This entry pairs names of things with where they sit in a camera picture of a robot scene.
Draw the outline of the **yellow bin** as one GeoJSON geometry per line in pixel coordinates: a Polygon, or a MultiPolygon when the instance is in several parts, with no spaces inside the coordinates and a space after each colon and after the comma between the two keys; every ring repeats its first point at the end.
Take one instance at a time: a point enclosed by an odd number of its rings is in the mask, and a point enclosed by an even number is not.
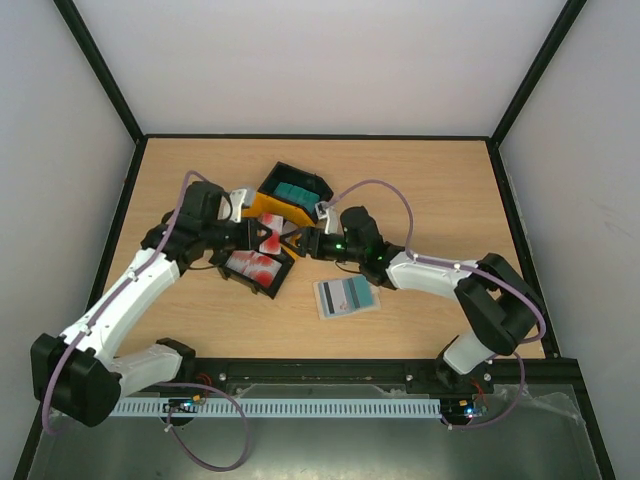
{"type": "MultiPolygon", "coordinates": [[[[252,205],[242,210],[243,218],[257,218],[262,216],[280,216],[283,221],[288,221],[296,227],[311,227],[316,224],[309,213],[300,206],[296,206],[286,201],[268,196],[263,193],[257,193],[252,205]]],[[[275,239],[267,239],[266,245],[260,245],[257,250],[262,254],[279,255],[286,252],[297,260],[299,256],[290,248],[276,246],[275,239]]]]}

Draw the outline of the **black bin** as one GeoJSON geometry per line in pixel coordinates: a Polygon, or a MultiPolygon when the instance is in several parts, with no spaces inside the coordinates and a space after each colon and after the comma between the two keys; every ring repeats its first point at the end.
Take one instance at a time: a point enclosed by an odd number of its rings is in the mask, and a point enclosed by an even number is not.
{"type": "Polygon", "coordinates": [[[217,252],[209,263],[223,279],[247,286],[254,294],[274,299],[290,273],[295,260],[285,250],[278,255],[255,250],[217,252]]]}
{"type": "Polygon", "coordinates": [[[313,223],[318,221],[315,206],[329,202],[334,195],[322,177],[283,162],[275,164],[258,192],[300,208],[313,223]]]}

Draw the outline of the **beige card holder wallet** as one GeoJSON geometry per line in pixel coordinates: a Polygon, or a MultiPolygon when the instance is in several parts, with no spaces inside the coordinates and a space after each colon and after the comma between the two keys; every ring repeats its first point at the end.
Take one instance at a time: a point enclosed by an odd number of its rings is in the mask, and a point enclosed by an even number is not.
{"type": "Polygon", "coordinates": [[[364,275],[315,282],[313,292],[322,320],[381,309],[379,288],[364,275]]]}

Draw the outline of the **green VIP card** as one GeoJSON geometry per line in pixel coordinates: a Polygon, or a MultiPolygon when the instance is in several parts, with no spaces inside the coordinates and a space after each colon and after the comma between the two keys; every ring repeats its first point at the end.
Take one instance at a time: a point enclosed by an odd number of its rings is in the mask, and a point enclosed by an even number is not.
{"type": "Polygon", "coordinates": [[[364,276],[350,278],[348,286],[355,309],[369,308],[375,304],[372,290],[364,276]]]}

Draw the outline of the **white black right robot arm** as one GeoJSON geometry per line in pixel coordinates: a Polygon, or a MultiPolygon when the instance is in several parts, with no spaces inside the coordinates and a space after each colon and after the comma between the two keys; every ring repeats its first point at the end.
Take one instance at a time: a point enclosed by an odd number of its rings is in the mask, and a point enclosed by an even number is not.
{"type": "Polygon", "coordinates": [[[378,233],[347,228],[341,234],[299,228],[285,234],[280,243],[302,257],[356,263],[376,286],[456,300],[470,330],[456,336],[436,358],[435,376],[447,391],[458,391],[473,376],[481,376],[479,366],[485,361],[509,356],[519,345],[546,334],[542,300],[498,254],[489,253],[477,261],[421,256],[385,241],[378,233]]]}

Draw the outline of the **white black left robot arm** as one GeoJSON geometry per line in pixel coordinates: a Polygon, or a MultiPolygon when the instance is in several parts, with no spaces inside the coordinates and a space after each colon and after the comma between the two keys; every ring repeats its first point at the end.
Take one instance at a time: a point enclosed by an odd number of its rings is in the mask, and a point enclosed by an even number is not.
{"type": "Polygon", "coordinates": [[[225,191],[208,181],[182,187],[179,204],[150,229],[112,287],[60,335],[41,335],[30,351],[42,423],[51,410],[93,427],[123,398],[152,385],[187,381],[196,352],[170,338],[126,356],[120,345],[154,301],[207,250],[229,252],[261,242],[263,227],[243,217],[255,190],[225,191]]]}

